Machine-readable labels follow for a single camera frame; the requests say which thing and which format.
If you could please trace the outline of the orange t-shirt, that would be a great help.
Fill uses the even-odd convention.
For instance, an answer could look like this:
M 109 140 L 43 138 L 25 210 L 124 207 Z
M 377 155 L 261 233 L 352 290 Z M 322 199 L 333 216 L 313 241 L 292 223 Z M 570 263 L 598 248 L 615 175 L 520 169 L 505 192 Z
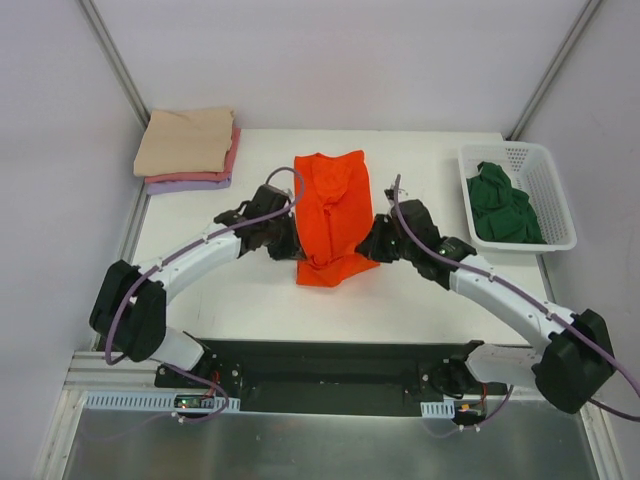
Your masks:
M 297 156 L 294 169 L 302 176 L 295 181 L 302 196 L 295 215 L 305 255 L 297 263 L 296 283 L 331 288 L 378 267 L 356 252 L 374 223 L 365 153 Z

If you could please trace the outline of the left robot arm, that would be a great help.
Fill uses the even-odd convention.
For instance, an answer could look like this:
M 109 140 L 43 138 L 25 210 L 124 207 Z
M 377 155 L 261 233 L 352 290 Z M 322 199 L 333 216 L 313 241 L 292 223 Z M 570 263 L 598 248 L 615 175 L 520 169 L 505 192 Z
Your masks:
M 206 347 L 167 325 L 167 307 L 187 287 L 216 268 L 266 247 L 284 256 L 301 252 L 295 239 L 296 201 L 268 184 L 253 198 L 217 215 L 198 236 L 140 265 L 124 260 L 107 270 L 89 325 L 105 341 L 105 359 L 118 361 L 114 349 L 133 362 L 155 360 L 177 367 L 188 388 L 204 387 L 211 377 Z

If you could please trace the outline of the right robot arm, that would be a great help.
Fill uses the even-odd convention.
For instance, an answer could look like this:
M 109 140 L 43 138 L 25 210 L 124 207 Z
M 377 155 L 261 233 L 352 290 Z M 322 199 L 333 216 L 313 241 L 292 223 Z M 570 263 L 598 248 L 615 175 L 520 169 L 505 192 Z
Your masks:
M 423 278 L 483 307 L 527 341 L 524 349 L 474 343 L 450 369 L 451 385 L 461 394 L 492 382 L 535 388 L 554 407 L 573 414 L 615 372 L 609 332 L 599 314 L 590 309 L 577 314 L 496 275 L 471 245 L 441 235 L 419 200 L 376 215 L 356 250 L 379 263 L 410 262 Z

